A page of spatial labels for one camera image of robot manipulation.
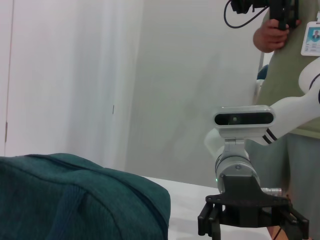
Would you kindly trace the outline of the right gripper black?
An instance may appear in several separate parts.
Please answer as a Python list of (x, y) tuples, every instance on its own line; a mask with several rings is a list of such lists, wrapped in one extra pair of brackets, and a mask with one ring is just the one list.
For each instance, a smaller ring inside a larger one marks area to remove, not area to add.
[(288, 240), (308, 240), (309, 220), (283, 197), (262, 191), (253, 176), (223, 176), (224, 191), (206, 197), (197, 217), (199, 236), (221, 239), (222, 225), (240, 228), (278, 226)]

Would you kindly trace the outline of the person hand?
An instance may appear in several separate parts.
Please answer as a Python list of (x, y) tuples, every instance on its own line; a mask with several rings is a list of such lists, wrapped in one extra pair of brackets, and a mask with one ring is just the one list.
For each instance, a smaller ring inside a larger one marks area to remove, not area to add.
[(268, 19), (255, 31), (252, 39), (253, 44), (262, 53), (279, 51), (288, 45), (292, 45), (297, 38), (292, 32), (297, 31), (304, 22), (298, 19), (296, 28), (290, 28), (286, 25), (285, 30), (278, 28), (279, 23), (276, 19)]

